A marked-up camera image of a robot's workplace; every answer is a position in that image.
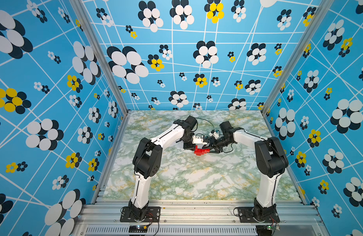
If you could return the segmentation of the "red long lego brick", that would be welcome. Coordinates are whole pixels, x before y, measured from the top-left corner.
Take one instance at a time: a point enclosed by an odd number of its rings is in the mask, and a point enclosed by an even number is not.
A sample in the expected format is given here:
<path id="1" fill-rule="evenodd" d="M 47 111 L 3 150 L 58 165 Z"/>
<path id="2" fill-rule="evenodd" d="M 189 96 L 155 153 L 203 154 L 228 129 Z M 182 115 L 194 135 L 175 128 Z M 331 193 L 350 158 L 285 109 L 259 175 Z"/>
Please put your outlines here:
<path id="1" fill-rule="evenodd" d="M 210 152 L 210 149 L 199 149 L 199 155 L 204 155 Z"/>

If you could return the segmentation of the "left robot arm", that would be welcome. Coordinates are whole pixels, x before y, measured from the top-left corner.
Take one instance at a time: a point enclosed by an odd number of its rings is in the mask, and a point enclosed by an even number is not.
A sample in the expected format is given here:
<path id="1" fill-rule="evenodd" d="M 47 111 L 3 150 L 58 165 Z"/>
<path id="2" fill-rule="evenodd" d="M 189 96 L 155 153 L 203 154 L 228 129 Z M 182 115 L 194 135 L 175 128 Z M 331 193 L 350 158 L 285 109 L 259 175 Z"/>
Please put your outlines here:
<path id="1" fill-rule="evenodd" d="M 146 217 L 151 180 L 161 166 L 163 151 L 178 142 L 183 142 L 184 149 L 194 150 L 193 128 L 197 125 L 197 119 L 188 116 L 186 120 L 174 121 L 169 129 L 154 138 L 141 139 L 132 161 L 136 183 L 128 204 L 134 219 L 142 221 Z"/>

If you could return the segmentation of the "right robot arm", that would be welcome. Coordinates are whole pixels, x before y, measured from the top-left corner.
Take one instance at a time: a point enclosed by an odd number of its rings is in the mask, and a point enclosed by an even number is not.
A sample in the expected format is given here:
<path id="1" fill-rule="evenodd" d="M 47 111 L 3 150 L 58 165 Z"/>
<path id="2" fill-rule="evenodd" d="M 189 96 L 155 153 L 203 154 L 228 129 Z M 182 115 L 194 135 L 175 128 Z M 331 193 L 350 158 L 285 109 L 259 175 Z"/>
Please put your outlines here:
<path id="1" fill-rule="evenodd" d="M 203 139 L 203 149 L 221 153 L 232 144 L 243 144 L 255 151 L 256 164 L 261 173 L 259 191 L 254 199 L 253 217 L 258 222 L 268 218 L 280 222 L 276 210 L 276 191 L 281 176 L 289 165 L 281 142 L 276 137 L 263 138 L 244 128 L 231 126 L 230 122 L 220 124 L 221 135 L 211 134 Z"/>

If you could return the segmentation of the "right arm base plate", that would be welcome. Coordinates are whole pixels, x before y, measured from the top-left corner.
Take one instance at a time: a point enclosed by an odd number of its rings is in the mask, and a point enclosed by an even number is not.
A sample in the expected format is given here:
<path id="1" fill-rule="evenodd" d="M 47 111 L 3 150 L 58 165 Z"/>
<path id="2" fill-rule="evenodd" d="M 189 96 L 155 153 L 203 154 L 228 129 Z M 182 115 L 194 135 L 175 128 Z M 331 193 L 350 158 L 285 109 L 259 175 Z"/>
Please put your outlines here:
<path id="1" fill-rule="evenodd" d="M 233 213 L 241 223 L 280 223 L 275 207 L 236 207 Z"/>

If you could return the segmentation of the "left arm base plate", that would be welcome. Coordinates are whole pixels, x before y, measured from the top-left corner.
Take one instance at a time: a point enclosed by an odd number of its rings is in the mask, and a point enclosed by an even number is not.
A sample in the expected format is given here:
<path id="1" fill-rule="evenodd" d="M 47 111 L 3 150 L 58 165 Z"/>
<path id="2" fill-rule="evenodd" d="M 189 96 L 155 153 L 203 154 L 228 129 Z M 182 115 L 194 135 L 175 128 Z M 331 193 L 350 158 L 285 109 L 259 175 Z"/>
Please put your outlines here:
<path id="1" fill-rule="evenodd" d="M 150 221 L 158 222 L 161 213 L 161 207 L 148 206 L 144 209 L 123 207 L 121 210 L 120 222 L 126 223 L 150 223 Z"/>

